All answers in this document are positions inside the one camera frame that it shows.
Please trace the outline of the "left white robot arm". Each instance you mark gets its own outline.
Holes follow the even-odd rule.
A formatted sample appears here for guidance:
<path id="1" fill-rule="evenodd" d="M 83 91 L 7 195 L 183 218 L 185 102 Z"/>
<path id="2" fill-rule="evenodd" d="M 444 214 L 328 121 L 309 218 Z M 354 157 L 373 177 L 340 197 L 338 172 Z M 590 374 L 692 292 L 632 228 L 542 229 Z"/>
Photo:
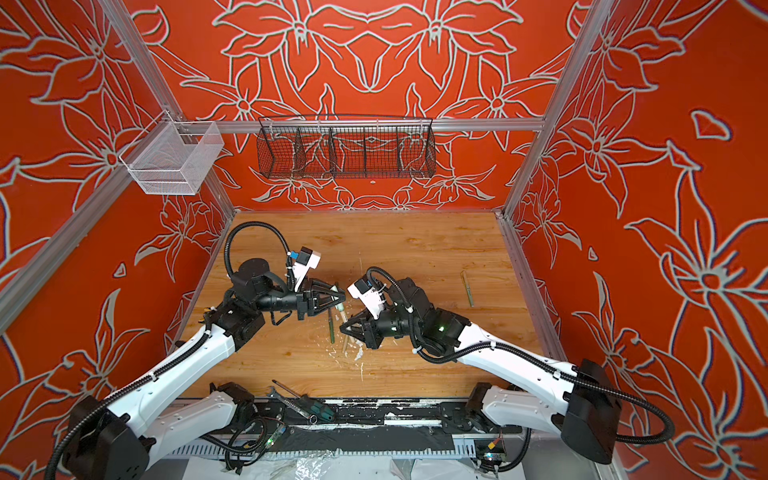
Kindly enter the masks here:
<path id="1" fill-rule="evenodd" d="M 53 479 L 64 469 L 77 479 L 138 479 L 154 463 L 189 441 L 226 427 L 239 401 L 216 390 L 177 415 L 166 408 L 217 364 L 228 359 L 266 324 L 283 319 L 314 317 L 345 300 L 343 291 L 309 277 L 320 253 L 285 246 L 286 272 L 274 274 L 263 258 L 232 266 L 235 236 L 247 228 L 278 230 L 271 224 L 247 221 L 236 225 L 223 246 L 224 266 L 231 282 L 222 301 L 208 309 L 200 329 L 143 376 L 102 400 L 79 402 L 69 416 L 64 439 L 54 448 L 44 476 Z"/>

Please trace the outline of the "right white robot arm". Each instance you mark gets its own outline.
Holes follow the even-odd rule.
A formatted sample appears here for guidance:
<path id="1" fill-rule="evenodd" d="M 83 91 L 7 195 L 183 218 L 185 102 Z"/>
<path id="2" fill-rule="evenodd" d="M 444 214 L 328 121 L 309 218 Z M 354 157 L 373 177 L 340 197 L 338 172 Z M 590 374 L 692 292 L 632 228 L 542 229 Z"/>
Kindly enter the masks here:
<path id="1" fill-rule="evenodd" d="M 460 363 L 511 384 L 476 387 L 469 406 L 492 424 L 554 433 L 572 451 L 598 464 L 613 460 L 618 443 L 662 444 L 675 424 L 661 408 L 615 388 L 605 370 L 535 354 L 496 337 L 457 313 L 436 307 L 411 278 L 394 279 L 370 267 L 348 293 L 364 310 L 341 333 L 369 349 L 386 338 L 408 338 L 412 352 L 432 365 Z"/>

